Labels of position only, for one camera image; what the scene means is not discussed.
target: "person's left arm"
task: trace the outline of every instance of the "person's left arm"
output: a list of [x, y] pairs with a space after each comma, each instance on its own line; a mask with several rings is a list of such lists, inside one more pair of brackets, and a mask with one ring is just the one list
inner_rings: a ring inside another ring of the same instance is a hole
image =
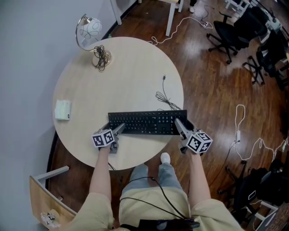
[[107, 231], [113, 224], [112, 193], [108, 169], [110, 145], [100, 149], [93, 171], [89, 194], [75, 218], [64, 227], [65, 231]]

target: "shirt sleeve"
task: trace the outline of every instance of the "shirt sleeve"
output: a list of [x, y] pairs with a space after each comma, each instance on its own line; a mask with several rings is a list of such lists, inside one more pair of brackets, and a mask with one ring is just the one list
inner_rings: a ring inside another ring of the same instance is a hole
[[224, 204], [218, 200], [208, 199], [199, 202], [191, 209], [191, 215], [202, 231], [242, 231], [238, 222], [234, 219]]
[[62, 231], [107, 231], [113, 225], [109, 199], [99, 193], [90, 193], [75, 218]]

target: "forearm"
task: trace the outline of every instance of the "forearm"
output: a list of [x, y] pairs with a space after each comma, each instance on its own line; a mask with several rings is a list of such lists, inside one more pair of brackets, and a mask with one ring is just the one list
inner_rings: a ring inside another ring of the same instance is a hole
[[187, 151], [187, 155], [190, 159], [189, 202], [193, 208], [197, 203], [210, 199], [211, 195], [200, 155], [191, 151]]
[[96, 161], [95, 169], [91, 178], [89, 192], [103, 194], [111, 201], [112, 191], [108, 169], [108, 154], [109, 147], [100, 149], [98, 160]]

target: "person's foot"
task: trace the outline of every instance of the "person's foot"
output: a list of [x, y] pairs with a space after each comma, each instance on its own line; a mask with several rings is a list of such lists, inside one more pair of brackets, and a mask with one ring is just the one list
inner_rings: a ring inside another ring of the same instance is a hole
[[161, 154], [161, 163], [164, 164], [164, 163], [170, 163], [171, 162], [171, 158], [170, 158], [170, 155], [167, 153], [167, 152], [163, 152]]
[[195, 8], [194, 8], [193, 6], [190, 6], [189, 11], [190, 11], [191, 13], [194, 13], [194, 12], [195, 12]]

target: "jeans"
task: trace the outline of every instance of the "jeans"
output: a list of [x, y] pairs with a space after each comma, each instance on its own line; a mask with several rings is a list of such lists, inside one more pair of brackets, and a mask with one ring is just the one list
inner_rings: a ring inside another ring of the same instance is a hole
[[[148, 176], [148, 171], [149, 171], [149, 168], [145, 164], [138, 165], [133, 170], [130, 181], [144, 177], [144, 176]], [[158, 183], [162, 187], [175, 187], [175, 188], [182, 190], [182, 187], [179, 181], [177, 180], [175, 170], [173, 166], [171, 166], [170, 164], [164, 163], [158, 167], [158, 178], [159, 178]], [[122, 194], [124, 194], [125, 192], [131, 189], [145, 189], [145, 188], [150, 188], [150, 185], [148, 183], [148, 178], [143, 178], [143, 179], [130, 182], [122, 190]]]
[[196, 4], [197, 0], [191, 0], [190, 6], [194, 6]]

